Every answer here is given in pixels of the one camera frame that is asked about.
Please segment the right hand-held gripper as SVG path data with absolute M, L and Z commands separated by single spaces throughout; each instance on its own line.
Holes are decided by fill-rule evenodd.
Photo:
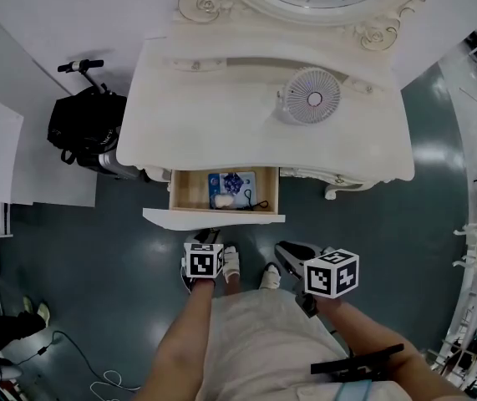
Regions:
M 281 266 L 298 282 L 297 305 L 312 318 L 318 314 L 316 297 L 336 299 L 359 284 L 359 255 L 343 249 L 283 241 L 274 246 Z

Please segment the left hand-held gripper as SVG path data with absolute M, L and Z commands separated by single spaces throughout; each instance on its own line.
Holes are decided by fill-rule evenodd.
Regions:
M 197 280 L 214 281 L 220 274 L 224 265 L 220 232 L 214 228 L 203 229 L 194 236 L 194 243 L 184 244 L 180 275 L 188 292 Z

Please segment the large white wooden drawer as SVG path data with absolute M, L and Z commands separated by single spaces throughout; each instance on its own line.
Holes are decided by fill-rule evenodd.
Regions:
M 251 210 L 213 210 L 209 205 L 210 173 L 246 172 L 256 174 L 256 204 Z M 286 216 L 278 210 L 279 169 L 274 167 L 238 167 L 219 170 L 174 170 L 166 209 L 145 208 L 143 217 L 172 231 L 239 225 L 283 223 Z

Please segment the person's left forearm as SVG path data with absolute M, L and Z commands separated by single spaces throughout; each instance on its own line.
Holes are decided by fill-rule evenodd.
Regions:
M 203 382 L 215 283 L 194 283 L 184 309 L 162 338 L 134 401 L 195 401 Z

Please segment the person's right forearm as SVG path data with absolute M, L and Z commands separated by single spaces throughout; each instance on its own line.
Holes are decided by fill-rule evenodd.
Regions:
M 402 335 L 337 298 L 317 297 L 317 309 L 357 355 L 402 344 L 403 351 L 386 362 L 388 380 L 397 383 L 413 401 L 460 401 L 462 391 L 428 366 L 417 348 Z

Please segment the white ornate dressing table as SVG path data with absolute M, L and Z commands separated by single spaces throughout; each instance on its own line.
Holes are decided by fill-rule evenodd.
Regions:
M 277 167 L 285 176 L 367 189 L 409 181 L 414 157 L 399 91 L 365 95 L 341 85 L 338 109 L 320 124 L 274 116 L 288 64 L 238 58 L 223 70 L 183 72 L 163 64 L 168 42 L 144 43 L 130 86 L 117 156 L 166 170 Z

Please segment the person's left white sandal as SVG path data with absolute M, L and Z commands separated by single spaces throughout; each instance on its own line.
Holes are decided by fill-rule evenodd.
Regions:
M 239 252 L 235 246 L 225 247 L 222 272 L 226 282 L 229 282 L 231 276 L 241 274 Z

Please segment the person's white sandal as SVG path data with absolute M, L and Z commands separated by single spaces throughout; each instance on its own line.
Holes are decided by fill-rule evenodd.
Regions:
M 260 289 L 276 290 L 279 288 L 281 282 L 281 271 L 279 266 L 270 262 L 267 263 L 262 273 Z
M 241 274 L 239 252 L 235 246 L 225 247 L 222 272 L 226 282 L 229 282 L 231 276 Z

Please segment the person's right white sandal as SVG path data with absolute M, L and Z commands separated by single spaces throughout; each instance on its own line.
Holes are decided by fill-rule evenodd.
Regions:
M 270 262 L 267 263 L 262 273 L 260 289 L 276 290 L 279 288 L 281 282 L 281 271 L 279 266 Z

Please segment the blue patterned flat packet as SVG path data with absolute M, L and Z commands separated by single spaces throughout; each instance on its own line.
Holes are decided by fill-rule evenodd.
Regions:
M 256 174 L 253 171 L 210 173 L 208 175 L 209 205 L 213 210 L 213 197 L 216 194 L 229 194 L 235 198 L 230 210 L 251 210 L 256 204 Z

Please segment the person's white dress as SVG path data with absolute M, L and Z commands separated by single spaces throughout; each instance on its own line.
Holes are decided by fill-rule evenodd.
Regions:
M 195 401 L 337 401 L 343 385 L 311 374 L 310 367 L 346 356 L 290 292 L 261 289 L 216 298 Z

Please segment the silver scooter suitcase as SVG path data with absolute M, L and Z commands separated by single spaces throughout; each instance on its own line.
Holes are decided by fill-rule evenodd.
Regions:
M 100 69 L 104 66 L 104 61 L 102 60 L 90 60 L 90 59 L 81 59 L 71 61 L 69 63 L 59 65 L 57 71 L 60 73 L 78 73 L 82 75 L 89 83 L 90 86 L 96 87 L 100 93 L 112 92 L 106 84 L 97 83 L 90 75 L 90 69 Z M 107 175 L 115 179 L 125 179 L 125 180 L 141 180 L 143 182 L 148 182 L 149 176 L 143 171 L 134 166 L 122 165 L 119 163 L 117 158 L 117 147 L 113 150 L 105 152 L 101 155 L 93 155 L 86 158 L 80 157 L 76 159 L 74 164 L 83 167 L 85 169 L 92 170 L 101 175 Z

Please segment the white desk fan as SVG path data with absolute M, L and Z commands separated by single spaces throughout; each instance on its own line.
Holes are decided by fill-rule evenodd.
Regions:
M 339 82 L 327 70 L 302 68 L 277 92 L 274 116 L 287 124 L 320 124 L 335 113 L 341 97 Z

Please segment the black backpack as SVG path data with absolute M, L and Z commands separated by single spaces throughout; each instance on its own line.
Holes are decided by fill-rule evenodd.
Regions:
M 101 155 L 117 147 L 127 98 L 88 87 L 56 101 L 47 140 L 61 150 L 67 165 L 76 159 Z

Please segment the oval mirror with ornate frame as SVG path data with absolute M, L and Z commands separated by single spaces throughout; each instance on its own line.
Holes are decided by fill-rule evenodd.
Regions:
M 188 22 L 210 24 L 258 15 L 311 28 L 335 28 L 367 51 L 398 40 L 404 15 L 424 0 L 178 0 Z

